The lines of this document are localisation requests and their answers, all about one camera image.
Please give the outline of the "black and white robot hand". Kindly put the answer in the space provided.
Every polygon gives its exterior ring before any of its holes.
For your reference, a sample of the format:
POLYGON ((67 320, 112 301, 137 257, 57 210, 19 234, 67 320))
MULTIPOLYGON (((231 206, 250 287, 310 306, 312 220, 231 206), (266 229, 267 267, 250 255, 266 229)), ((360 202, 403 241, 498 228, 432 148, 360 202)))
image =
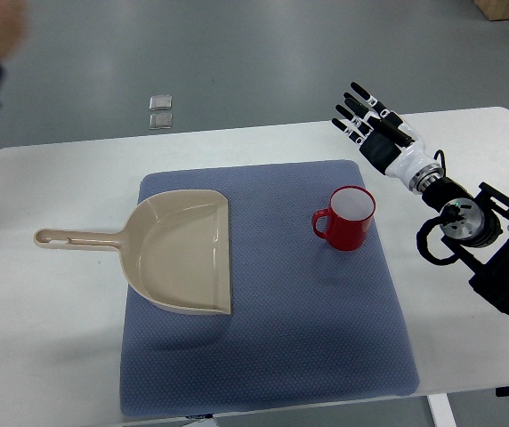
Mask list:
POLYGON ((426 154, 420 135, 394 110, 356 82, 335 110, 332 124, 356 144, 361 155, 381 174, 401 181, 409 191, 423 193, 445 176, 444 167, 426 154))

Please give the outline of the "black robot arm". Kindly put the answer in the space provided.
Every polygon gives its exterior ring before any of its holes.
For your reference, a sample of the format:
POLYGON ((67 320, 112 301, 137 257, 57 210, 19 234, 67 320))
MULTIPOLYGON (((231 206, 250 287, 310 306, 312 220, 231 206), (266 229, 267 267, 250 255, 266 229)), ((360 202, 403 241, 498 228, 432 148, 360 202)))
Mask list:
POLYGON ((417 250, 437 266, 463 262, 473 291, 509 315, 509 197, 485 182, 472 196, 446 175, 443 151, 434 159, 417 188, 438 215, 416 233, 417 250))

